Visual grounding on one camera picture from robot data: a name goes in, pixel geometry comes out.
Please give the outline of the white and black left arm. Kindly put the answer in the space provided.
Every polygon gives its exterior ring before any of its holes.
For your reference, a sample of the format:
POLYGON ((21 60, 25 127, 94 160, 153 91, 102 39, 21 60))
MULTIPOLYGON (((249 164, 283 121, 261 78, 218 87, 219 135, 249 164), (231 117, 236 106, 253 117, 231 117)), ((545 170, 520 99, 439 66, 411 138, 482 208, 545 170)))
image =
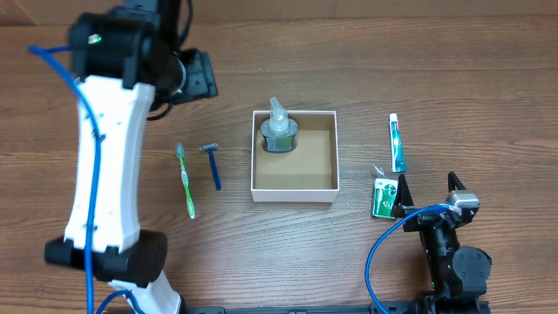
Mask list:
POLYGON ((101 313, 94 284, 108 283, 136 313, 183 313, 167 280, 167 237, 140 226, 138 184, 146 123, 174 106, 217 95, 210 58, 183 50, 180 0, 126 1, 85 13, 68 33, 69 66, 32 47, 78 101, 78 166, 70 219, 45 244, 49 264, 83 270, 86 309, 101 313))

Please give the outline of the clear soap pump bottle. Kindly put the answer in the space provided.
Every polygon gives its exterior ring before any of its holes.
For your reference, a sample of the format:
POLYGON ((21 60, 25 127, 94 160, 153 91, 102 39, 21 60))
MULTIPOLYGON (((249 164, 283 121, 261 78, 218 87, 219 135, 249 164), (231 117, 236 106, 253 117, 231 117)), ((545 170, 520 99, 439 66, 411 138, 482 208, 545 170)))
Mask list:
POLYGON ((270 114, 260 127, 264 138, 264 148, 273 154, 283 154, 296 148, 297 123, 289 117, 288 111, 276 97, 271 97, 270 114))

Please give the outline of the green toothbrush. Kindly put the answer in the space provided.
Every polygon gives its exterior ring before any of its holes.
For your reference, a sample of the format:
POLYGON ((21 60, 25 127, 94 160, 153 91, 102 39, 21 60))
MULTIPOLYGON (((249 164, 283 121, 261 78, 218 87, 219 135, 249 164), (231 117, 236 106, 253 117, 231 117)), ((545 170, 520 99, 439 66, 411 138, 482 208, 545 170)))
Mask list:
POLYGON ((175 155, 180 162, 180 177, 181 177, 182 185, 183 185, 184 190, 185 190, 187 212, 188 212, 189 217, 191 219, 194 219, 195 218, 195 206, 194 206, 193 198, 192 198, 190 188, 189 188, 189 179, 188 179, 186 164, 185 164, 185 155, 186 154, 185 154, 184 147, 182 146, 182 144, 180 142, 178 142, 175 145, 175 155))

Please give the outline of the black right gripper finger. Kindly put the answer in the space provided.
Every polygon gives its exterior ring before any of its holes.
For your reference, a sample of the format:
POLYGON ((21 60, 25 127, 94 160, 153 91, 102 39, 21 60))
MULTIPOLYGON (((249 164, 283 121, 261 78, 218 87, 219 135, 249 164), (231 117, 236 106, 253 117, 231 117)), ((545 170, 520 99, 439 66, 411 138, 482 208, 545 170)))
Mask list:
POLYGON ((398 177, 398 189, 391 208, 391 216, 395 218, 405 218, 414 212, 414 203, 411 191, 406 182, 404 174, 398 177))
POLYGON ((447 176, 448 191, 452 192, 454 190, 466 190, 465 185, 461 182, 458 175, 454 172, 449 172, 447 176))

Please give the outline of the blue disposable razor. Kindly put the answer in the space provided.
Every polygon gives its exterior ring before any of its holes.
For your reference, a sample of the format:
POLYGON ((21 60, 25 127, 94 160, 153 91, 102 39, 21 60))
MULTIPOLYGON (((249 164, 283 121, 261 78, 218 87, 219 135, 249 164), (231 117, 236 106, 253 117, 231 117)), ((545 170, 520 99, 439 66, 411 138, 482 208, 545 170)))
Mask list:
POLYGON ((221 191, 221 179, 220 179, 220 176, 219 176, 216 160, 214 158, 214 150, 218 146, 219 145, 217 143, 210 143, 210 144, 207 144, 207 145, 200 146, 200 151, 201 152, 206 152, 208 154, 208 159, 209 159, 211 171, 212 171, 212 175, 213 175, 213 178, 214 178, 215 188, 216 188, 217 191, 221 191))

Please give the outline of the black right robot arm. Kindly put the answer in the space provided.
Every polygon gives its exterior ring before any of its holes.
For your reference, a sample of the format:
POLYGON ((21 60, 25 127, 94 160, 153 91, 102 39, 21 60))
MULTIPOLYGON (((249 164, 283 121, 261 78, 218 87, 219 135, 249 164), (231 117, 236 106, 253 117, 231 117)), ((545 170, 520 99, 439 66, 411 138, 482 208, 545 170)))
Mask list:
POLYGON ((480 199, 451 172, 448 196, 441 214, 417 216, 405 177, 398 177, 398 191, 392 206, 397 218, 405 218, 405 232, 418 232, 432 279, 432 290, 422 292, 407 306, 408 313, 470 314, 488 313, 487 279, 492 259, 482 249, 459 244, 456 229, 470 223, 480 209, 480 199))

